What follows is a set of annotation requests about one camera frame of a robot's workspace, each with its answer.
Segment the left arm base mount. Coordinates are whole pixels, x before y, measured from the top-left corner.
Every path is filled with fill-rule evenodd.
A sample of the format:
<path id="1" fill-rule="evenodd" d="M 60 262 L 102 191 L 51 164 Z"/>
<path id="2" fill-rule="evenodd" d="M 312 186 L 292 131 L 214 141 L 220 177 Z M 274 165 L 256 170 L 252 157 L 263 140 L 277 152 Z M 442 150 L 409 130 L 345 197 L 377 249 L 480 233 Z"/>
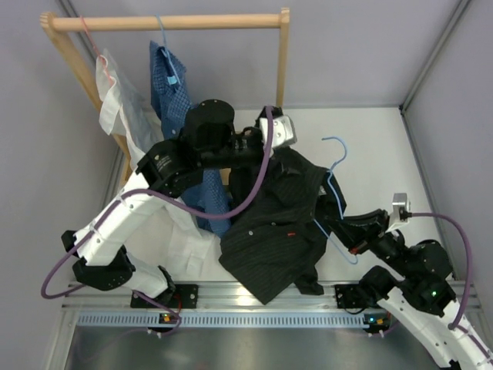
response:
<path id="1" fill-rule="evenodd" d="M 170 335 L 182 324 L 182 310 L 194 309 L 198 301 L 197 284 L 178 284 L 173 292 L 165 292 L 156 298 L 133 292 L 130 300 L 132 309 L 156 310 L 156 320 L 147 327 L 158 337 Z"/>

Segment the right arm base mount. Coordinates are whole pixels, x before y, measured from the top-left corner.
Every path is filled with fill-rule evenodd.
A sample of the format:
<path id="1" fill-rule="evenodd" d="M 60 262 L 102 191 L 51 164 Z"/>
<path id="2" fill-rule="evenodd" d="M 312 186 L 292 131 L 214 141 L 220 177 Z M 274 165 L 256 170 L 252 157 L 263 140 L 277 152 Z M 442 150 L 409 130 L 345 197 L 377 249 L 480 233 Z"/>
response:
<path id="1" fill-rule="evenodd" d="M 368 325 L 364 332 L 369 338 L 385 338 L 393 332 L 399 322 L 392 318 L 389 311 L 385 314 L 364 313 L 368 309 L 378 309 L 377 299 L 370 288 L 360 283 L 336 284 L 334 286 L 337 307 L 350 315 L 364 315 Z"/>

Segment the black pinstriped shirt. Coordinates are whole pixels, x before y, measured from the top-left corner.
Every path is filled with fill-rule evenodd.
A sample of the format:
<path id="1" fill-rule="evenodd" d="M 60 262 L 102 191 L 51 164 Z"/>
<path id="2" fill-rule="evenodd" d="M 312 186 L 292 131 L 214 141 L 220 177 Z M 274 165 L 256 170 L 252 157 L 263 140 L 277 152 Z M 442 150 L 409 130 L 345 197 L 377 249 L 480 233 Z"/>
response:
<path id="1" fill-rule="evenodd" d="M 347 207 L 335 177 L 289 147 L 276 150 L 252 204 L 220 241 L 219 263 L 254 294 L 291 284 L 319 294 L 316 263 L 327 248 L 325 221 Z"/>

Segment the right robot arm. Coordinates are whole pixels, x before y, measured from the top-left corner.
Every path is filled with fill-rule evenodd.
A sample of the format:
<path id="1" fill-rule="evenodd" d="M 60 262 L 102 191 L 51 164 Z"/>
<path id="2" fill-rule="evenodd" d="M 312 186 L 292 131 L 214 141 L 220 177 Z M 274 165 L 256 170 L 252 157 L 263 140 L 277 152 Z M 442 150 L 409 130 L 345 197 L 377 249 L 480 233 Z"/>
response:
<path id="1" fill-rule="evenodd" d="M 412 213 L 376 210 L 352 217 L 325 217 L 324 223 L 348 251 L 367 251 L 384 266 L 372 267 L 356 284 L 336 287 L 342 309 L 383 308 L 427 350 L 440 369 L 490 369 L 492 351 L 464 316 L 466 298 L 448 282 L 452 266 L 435 240 L 405 244 L 399 227 Z"/>

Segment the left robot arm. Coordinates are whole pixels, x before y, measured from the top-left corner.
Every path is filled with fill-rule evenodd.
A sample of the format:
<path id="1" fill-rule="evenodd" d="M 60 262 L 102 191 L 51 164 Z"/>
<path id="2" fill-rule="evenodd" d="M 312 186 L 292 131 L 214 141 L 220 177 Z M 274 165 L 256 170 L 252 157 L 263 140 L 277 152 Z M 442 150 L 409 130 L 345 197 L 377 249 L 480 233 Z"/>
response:
<path id="1" fill-rule="evenodd" d="M 156 211 L 169 207 L 187 217 L 230 219 L 242 213 L 257 197 L 267 172 L 276 138 L 279 106 L 265 106 L 251 134 L 234 129 L 235 111 L 222 100 L 209 99 L 186 113 L 178 136 L 154 144 L 138 162 L 126 185 L 87 226 L 66 231 L 62 242 L 80 287 L 111 291 L 119 287 L 138 291 L 159 308 L 172 303 L 175 284 L 169 272 L 134 257 L 125 243 Z M 202 212 L 179 198 L 190 187 L 203 184 L 206 170 L 258 166 L 253 188 L 232 210 Z"/>

